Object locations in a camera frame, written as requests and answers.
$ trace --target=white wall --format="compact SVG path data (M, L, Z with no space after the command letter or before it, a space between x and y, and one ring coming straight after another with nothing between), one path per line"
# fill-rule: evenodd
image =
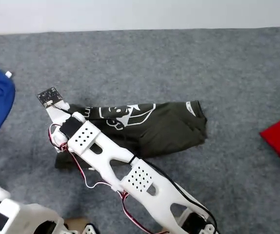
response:
M280 0L0 0L0 34L280 26Z

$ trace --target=gray carpet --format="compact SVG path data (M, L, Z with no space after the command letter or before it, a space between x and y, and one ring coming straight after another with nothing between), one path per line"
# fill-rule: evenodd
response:
M13 199L86 215L103 234L142 233L109 188L88 190L78 171L54 168L35 95L55 86L83 105L198 99L205 144L151 161L212 211L221 233L280 233L280 158L259 136L280 120L280 28L0 36L0 68L15 73L17 89L0 130L0 185ZM159 230L135 200L127 206Z

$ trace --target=circuit board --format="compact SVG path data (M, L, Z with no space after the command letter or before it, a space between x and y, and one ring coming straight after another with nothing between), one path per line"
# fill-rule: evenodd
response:
M54 105L59 101L63 100L62 96L58 93L55 87L51 87L46 91L37 94L37 98L41 102L44 108L49 107L50 105Z

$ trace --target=white graphic print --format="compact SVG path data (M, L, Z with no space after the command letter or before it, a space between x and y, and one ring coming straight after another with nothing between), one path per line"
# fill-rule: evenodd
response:
M187 107L187 110L188 110L189 112L191 112L191 113L196 117L196 114L194 113L194 111L193 111L193 109L192 109L191 102L187 101L187 102L185 103L185 106Z
M114 115L113 119L106 121L107 125L115 127L117 130L122 130L126 126L144 123L155 110L155 107L155 103L109 108L99 107L99 115L101 118Z
M90 112L91 112L92 107L85 107L85 118L89 118L90 117Z

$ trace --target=perforated panel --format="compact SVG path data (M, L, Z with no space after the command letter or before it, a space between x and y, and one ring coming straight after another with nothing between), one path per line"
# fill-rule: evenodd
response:
M95 125L86 121L78 131L68 141L68 146L78 155L81 155L88 147L90 147L100 133Z
M153 183L152 175L144 165L135 165L124 180L140 193L146 192Z

